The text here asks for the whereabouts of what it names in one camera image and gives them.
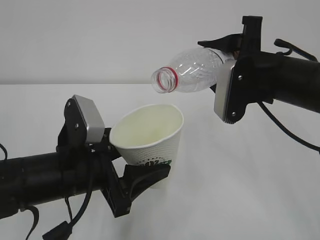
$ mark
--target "cup rim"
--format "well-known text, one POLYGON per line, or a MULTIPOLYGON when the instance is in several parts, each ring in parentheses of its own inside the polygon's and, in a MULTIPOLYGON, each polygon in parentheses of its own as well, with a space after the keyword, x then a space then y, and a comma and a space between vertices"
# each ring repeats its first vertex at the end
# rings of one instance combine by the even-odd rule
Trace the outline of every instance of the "cup rim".
POLYGON ((145 149, 145 148, 149 148, 149 147, 153 147, 159 143, 162 143, 164 142, 165 140, 168 140, 170 139, 172 136, 174 136, 175 134, 177 134, 181 128, 183 127, 185 123, 185 118, 184 118, 184 115, 182 113, 182 111, 174 104, 168 104, 168 103, 155 103, 155 104, 148 104, 148 105, 143 105, 141 107, 138 107, 132 111, 130 111, 129 113, 127 113, 126 115, 124 115, 123 117, 121 117, 117 122, 116 124, 113 125, 113 127, 111 128, 111 131, 110 131, 110 134, 109 134, 109 142, 114 145, 116 148, 119 148, 119 149, 128 149, 128 150, 134 150, 134 149, 145 149), (171 133, 170 135, 158 140, 158 141, 155 141, 155 142, 152 142, 152 143, 149 143, 149 144, 145 144, 145 145, 139 145, 139 146, 119 146, 119 145, 116 145, 116 144, 113 144, 112 143, 112 136, 113 136, 113 129, 115 128, 115 126, 117 126, 119 123, 121 123, 121 121, 123 119, 125 119, 126 117, 128 117, 129 115, 133 114, 134 112, 140 110, 140 109, 144 109, 144 108, 147 108, 147 107, 151 107, 151 106, 171 106, 171 107, 174 107, 181 115, 181 125, 180 127, 174 131, 173 133, 171 133))

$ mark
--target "cable connector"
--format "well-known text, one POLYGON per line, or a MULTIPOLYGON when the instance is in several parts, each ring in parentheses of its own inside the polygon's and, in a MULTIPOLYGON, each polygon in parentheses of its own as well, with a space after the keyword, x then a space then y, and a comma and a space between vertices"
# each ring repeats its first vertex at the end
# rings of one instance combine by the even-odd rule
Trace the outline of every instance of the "cable connector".
POLYGON ((72 234, 72 227, 67 221, 62 222, 54 229, 42 236, 43 240, 67 240, 72 234))

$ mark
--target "printed logo on cup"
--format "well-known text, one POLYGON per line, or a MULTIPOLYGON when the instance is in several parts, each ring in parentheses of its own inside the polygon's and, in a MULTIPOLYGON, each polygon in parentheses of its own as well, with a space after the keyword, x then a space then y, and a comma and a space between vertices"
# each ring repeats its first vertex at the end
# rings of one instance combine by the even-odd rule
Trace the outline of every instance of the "printed logo on cup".
POLYGON ((172 159, 166 159, 160 156, 152 157, 147 160, 138 161, 137 165, 144 165, 144 166, 153 166, 157 164, 171 164, 172 159))

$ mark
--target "white backdrop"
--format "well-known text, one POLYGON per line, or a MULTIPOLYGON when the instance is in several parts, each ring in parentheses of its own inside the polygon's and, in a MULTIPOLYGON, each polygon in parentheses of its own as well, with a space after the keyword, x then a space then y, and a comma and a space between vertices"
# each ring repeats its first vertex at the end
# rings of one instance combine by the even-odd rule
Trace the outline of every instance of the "white backdrop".
MULTIPOLYGON (((107 127, 152 103, 177 105, 185 125, 167 191, 148 189, 120 218, 95 192, 71 240, 320 238, 319 153, 284 135, 255 104, 237 124, 223 123, 210 90, 165 95, 147 84, 2 85, 0 142, 9 157, 54 152, 64 105, 73 94, 93 99, 107 127)), ((280 102, 269 108, 289 129, 320 143, 318 114, 280 102)), ((117 160, 117 169, 124 164, 117 160)), ((74 213, 83 198, 71 199, 74 213)), ((39 209, 32 240, 68 220, 63 200, 39 209)), ((30 212, 0 220, 1 239, 25 239, 32 220, 30 212)))
MULTIPOLYGON (((93 99, 107 127, 136 107, 173 103, 185 126, 167 191, 147 190, 117 219, 96 192, 70 239, 319 239, 317 152, 256 105, 227 125, 210 90, 160 95, 136 84, 199 40, 241 32, 243 15, 264 17, 263 50, 278 51, 273 42, 283 38, 319 57, 319 9, 319 0, 1 0, 0 84, 109 84, 0 85, 0 142, 10 158, 53 152, 73 94, 93 99)), ((318 114, 280 102, 271 108, 320 143, 318 114)), ((124 164, 116 161, 120 172, 124 164)), ((72 198, 74 212, 83 197, 72 198)), ((68 219, 62 200, 39 208, 32 240, 68 219)), ((0 220, 1 239, 24 239, 31 225, 30 212, 0 220)))
POLYGON ((0 83, 142 83, 197 41, 263 16, 276 38, 320 56, 319 0, 1 0, 0 83))

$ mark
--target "black cable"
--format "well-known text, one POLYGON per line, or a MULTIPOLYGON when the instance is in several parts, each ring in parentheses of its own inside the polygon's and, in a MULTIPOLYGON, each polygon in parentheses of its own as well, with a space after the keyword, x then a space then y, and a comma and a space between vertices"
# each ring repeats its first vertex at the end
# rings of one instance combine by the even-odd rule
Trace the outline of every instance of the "black cable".
POLYGON ((70 206, 70 202, 69 202, 69 197, 65 197, 64 198, 66 207, 68 208, 68 213, 69 213, 69 217, 70 217, 70 221, 72 221, 72 210, 71 210, 71 206, 70 206))
POLYGON ((83 200, 83 203, 78 211, 78 213, 75 215, 75 217, 71 220, 71 222, 69 223, 69 226, 72 228, 74 225, 76 225, 76 223, 80 220, 80 218, 82 217, 82 215, 85 213, 85 210, 89 204, 90 198, 91 198, 91 194, 94 188, 94 170, 93 170, 93 163, 92 160, 88 159, 88 164, 89 164, 89 180, 88 180, 88 187, 86 190, 86 194, 83 200))
POLYGON ((8 151, 7 149, 5 148, 5 146, 3 146, 1 143, 0 143, 0 149, 3 151, 4 153, 4 160, 3 162, 6 163, 7 159, 8 159, 8 151))
POLYGON ((25 210, 29 210, 33 214, 33 224, 32 227, 26 236, 25 240, 28 240, 32 232, 35 230, 36 226, 38 225, 39 222, 39 210, 35 206, 28 206, 25 210))
POLYGON ((297 135, 293 134, 291 131, 289 131, 285 126, 282 125, 281 122, 279 122, 279 120, 268 110, 268 108, 261 102, 257 102, 259 104, 259 106, 262 108, 262 110, 265 112, 265 114, 268 115, 268 117, 285 133, 287 134, 290 138, 292 138, 293 140, 297 141, 298 143, 306 146, 309 149, 315 150, 317 152, 320 152, 320 147, 313 145, 303 139, 301 139, 300 137, 298 137, 297 135))

